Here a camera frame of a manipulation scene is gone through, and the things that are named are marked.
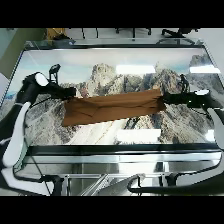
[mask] glass table surface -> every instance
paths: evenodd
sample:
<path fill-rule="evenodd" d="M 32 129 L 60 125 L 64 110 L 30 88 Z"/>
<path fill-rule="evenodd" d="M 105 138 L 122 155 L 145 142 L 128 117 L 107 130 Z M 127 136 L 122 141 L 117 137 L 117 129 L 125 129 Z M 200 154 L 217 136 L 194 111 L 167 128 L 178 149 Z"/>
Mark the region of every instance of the glass table surface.
<path fill-rule="evenodd" d="M 190 91 L 209 89 L 224 105 L 222 74 L 204 42 L 194 41 L 195 44 L 184 39 L 150 38 L 29 41 L 2 101 L 0 120 L 14 104 L 22 80 L 35 72 L 48 77 L 55 64 L 61 65 L 59 84 L 76 87 L 77 97 L 139 92 L 161 86 L 170 93 L 180 93 L 183 74 Z M 47 97 L 41 95 L 37 102 Z M 166 107 L 153 115 L 62 127 L 63 102 L 47 100 L 28 111 L 25 136 L 31 146 L 195 144 L 217 148 L 213 122 L 200 114 L 202 110 L 193 111 L 186 105 Z"/>

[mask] mountain image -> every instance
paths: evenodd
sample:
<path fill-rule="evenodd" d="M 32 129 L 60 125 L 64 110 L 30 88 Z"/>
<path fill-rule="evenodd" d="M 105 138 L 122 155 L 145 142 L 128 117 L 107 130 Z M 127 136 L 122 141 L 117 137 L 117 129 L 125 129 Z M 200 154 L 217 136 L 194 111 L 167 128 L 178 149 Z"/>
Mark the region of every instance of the mountain image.
<path fill-rule="evenodd" d="M 206 55 L 194 55 L 189 66 L 206 63 Z M 187 74 L 191 91 L 209 89 L 214 98 L 223 105 L 223 87 L 216 74 Z M 77 97 L 107 96 L 128 92 L 140 92 L 160 88 L 161 92 L 180 93 L 179 75 L 163 66 L 156 65 L 155 74 L 119 75 L 115 68 L 108 64 L 96 64 L 86 82 L 64 83 L 63 87 L 77 88 Z M 0 119 L 12 107 L 16 95 L 6 98 L 0 110 Z M 48 98 L 40 95 L 37 102 Z M 26 139 L 30 145 L 106 145 L 106 144 L 147 144 L 144 140 L 133 139 L 133 142 L 121 141 L 119 130 L 161 129 L 158 143 L 205 143 L 205 134 L 213 129 L 212 121 L 186 105 L 166 105 L 167 109 L 158 114 L 108 121 L 90 125 L 62 127 L 65 109 L 60 100 L 47 100 L 31 108 L 26 117 Z"/>

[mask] brown cloth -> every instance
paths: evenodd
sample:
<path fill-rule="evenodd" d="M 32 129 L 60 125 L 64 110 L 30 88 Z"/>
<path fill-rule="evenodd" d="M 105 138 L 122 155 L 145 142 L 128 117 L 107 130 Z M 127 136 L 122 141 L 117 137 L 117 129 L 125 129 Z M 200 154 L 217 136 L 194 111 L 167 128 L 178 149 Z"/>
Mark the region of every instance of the brown cloth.
<path fill-rule="evenodd" d="M 62 125 L 73 126 L 155 114 L 165 110 L 159 89 L 89 98 L 65 103 Z"/>

